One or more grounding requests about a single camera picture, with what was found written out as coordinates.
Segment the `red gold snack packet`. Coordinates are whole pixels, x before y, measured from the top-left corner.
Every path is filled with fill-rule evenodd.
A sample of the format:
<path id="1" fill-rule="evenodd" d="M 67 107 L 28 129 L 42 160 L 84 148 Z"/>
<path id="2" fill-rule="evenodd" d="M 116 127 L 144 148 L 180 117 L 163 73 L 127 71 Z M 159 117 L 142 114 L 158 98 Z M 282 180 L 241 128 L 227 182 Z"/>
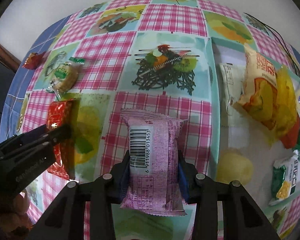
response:
<path id="1" fill-rule="evenodd" d="M 47 169 L 65 180 L 74 179 L 74 142 L 72 138 L 71 111 L 74 101 L 54 101 L 48 109 L 46 126 L 53 135 L 55 162 Z"/>

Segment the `pink wafer packet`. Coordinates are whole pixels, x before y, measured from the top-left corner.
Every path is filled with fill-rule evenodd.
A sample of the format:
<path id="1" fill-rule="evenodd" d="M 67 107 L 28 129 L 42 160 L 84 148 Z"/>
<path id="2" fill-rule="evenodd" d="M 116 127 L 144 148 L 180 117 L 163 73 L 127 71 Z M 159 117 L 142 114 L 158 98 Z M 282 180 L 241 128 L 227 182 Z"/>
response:
<path id="1" fill-rule="evenodd" d="M 121 208 L 154 216 L 184 216 L 178 185 L 178 139 L 184 121 L 147 110 L 125 108 L 130 182 Z"/>

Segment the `yellow orange snack bag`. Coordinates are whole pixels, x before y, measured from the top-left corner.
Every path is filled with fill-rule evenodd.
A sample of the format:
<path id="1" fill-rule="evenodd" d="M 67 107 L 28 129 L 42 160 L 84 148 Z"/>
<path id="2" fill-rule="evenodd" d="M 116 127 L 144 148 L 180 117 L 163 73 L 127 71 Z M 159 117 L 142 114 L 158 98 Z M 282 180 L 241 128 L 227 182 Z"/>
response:
<path id="1" fill-rule="evenodd" d="M 262 54 L 244 44 L 246 68 L 243 82 L 243 94 L 238 104 L 254 120 L 268 130 L 276 125 L 277 81 L 274 65 Z"/>

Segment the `blue plaid bed sheet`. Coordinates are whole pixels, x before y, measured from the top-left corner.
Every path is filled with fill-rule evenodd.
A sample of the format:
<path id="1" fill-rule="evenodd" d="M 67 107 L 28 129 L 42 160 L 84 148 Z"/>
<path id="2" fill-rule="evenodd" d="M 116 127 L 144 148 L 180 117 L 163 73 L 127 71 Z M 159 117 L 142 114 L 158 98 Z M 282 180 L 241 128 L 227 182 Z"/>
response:
<path id="1" fill-rule="evenodd" d="M 67 16 L 45 29 L 35 40 L 25 56 L 28 56 L 31 52 L 40 54 L 47 51 L 69 18 L 70 16 Z M 0 143 L 17 133 L 17 122 L 21 106 L 33 75 L 33 70 L 28 70 L 22 65 L 19 66 L 16 74 L 14 75 L 2 110 L 0 122 Z"/>

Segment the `round yellow cake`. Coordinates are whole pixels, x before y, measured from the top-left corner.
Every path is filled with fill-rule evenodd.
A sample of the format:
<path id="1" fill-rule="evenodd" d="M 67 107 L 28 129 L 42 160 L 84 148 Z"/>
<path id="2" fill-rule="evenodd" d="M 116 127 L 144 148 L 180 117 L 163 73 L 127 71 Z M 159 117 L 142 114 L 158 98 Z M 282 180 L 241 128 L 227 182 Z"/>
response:
<path id="1" fill-rule="evenodd" d="M 253 163 L 236 149 L 228 149 L 221 153 L 217 165 L 216 181 L 229 184 L 238 180 L 247 185 L 253 176 Z"/>

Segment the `green white corn packet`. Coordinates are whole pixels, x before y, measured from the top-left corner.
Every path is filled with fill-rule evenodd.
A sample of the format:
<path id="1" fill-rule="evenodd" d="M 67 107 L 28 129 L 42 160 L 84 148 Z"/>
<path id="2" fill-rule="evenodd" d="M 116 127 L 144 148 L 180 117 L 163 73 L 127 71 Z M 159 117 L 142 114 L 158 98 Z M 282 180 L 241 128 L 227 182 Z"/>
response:
<path id="1" fill-rule="evenodd" d="M 299 156 L 296 151 L 291 156 L 273 163 L 270 206 L 287 199 L 295 192 L 298 178 Z"/>

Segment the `white storage tray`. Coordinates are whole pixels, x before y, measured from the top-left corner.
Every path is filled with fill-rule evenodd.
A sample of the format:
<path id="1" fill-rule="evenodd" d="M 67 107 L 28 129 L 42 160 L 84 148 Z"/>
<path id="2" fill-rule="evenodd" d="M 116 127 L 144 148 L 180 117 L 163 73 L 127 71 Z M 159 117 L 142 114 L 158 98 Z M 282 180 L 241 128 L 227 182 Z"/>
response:
<path id="1" fill-rule="evenodd" d="M 231 148 L 238 149 L 251 160 L 254 166 L 252 180 L 245 188 L 255 202 L 264 209 L 271 199 L 273 162 L 288 157 L 291 151 L 285 149 L 280 141 L 270 144 L 261 125 L 254 120 L 243 118 L 241 125 L 221 126 L 221 106 L 224 103 L 225 93 L 219 64 L 245 65 L 243 46 L 213 37 L 208 39 L 206 58 L 209 65 L 212 101 L 211 153 L 208 174 L 215 178 L 220 153 Z"/>

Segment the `red snack packet in tray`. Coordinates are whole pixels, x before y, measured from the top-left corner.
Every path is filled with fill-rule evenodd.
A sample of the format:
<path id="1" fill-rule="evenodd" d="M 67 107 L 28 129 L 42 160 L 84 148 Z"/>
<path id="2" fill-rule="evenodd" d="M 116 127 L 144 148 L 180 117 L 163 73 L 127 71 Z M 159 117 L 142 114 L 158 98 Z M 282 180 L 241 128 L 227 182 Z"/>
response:
<path id="1" fill-rule="evenodd" d="M 300 118 L 298 116 L 294 126 L 289 130 L 289 132 L 286 135 L 280 138 L 284 148 L 290 149 L 296 145 L 298 140 L 299 129 L 300 129 Z"/>

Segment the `green clear cookie packet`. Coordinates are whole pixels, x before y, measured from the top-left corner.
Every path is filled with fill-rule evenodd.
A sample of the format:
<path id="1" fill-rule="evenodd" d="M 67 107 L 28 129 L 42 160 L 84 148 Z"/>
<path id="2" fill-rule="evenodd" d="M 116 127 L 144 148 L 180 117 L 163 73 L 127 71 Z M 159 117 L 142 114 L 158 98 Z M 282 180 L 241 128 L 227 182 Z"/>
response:
<path id="1" fill-rule="evenodd" d="M 69 91 L 78 79 L 79 70 L 85 64 L 84 58 L 70 57 L 65 63 L 61 63 L 52 73 L 52 79 L 46 91 L 54 93 L 57 101 Z"/>

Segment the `small red candy packet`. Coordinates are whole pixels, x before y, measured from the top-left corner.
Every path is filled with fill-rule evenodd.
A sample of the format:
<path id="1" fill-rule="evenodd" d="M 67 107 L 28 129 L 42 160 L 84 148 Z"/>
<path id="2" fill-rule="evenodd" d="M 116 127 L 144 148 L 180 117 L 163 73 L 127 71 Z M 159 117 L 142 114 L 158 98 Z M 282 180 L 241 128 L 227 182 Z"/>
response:
<path id="1" fill-rule="evenodd" d="M 45 51 L 40 54 L 34 52 L 30 53 L 22 67 L 28 70 L 37 69 L 39 65 L 43 62 L 45 54 Z"/>

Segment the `yellow jelly packet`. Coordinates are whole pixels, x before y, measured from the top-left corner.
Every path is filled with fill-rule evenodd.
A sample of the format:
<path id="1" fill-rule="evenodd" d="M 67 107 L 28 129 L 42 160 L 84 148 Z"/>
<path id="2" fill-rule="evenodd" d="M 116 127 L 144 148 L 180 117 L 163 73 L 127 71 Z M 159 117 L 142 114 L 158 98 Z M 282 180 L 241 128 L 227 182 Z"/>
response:
<path id="1" fill-rule="evenodd" d="M 277 113 L 275 133 L 284 137 L 296 123 L 296 98 L 292 80 L 285 65 L 277 71 Z"/>

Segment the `white cream snack packet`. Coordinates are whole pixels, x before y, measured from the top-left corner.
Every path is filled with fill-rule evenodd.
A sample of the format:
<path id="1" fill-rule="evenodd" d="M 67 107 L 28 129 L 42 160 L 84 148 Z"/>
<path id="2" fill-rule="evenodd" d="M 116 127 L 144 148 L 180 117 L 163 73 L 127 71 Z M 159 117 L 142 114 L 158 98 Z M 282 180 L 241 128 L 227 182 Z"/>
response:
<path id="1" fill-rule="evenodd" d="M 223 78 L 226 104 L 231 106 L 239 100 L 242 94 L 245 66 L 220 63 L 219 67 Z"/>

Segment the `pink checkered fruit tablecloth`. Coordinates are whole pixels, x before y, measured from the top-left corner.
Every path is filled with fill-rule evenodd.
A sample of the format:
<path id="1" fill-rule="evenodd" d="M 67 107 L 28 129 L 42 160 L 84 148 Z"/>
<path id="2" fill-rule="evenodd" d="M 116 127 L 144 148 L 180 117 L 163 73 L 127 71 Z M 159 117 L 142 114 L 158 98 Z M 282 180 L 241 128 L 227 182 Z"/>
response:
<path id="1" fill-rule="evenodd" d="M 79 120 L 91 124 L 75 152 L 75 176 L 88 182 L 120 161 L 128 147 L 122 108 L 138 108 L 186 120 L 180 149 L 200 171 L 209 171 L 212 101 L 206 45 L 210 38 L 249 44 L 275 68 L 285 65 L 300 87 L 300 54 L 251 16 L 206 0 L 113 0 L 72 15 L 34 70 L 17 133 L 44 123 L 55 95 L 52 73 L 70 57 L 85 64 L 66 98 L 77 98 Z M 221 106 L 221 126 L 235 127 L 236 110 Z M 263 209 L 283 239 L 300 221 L 300 182 L 294 195 Z"/>

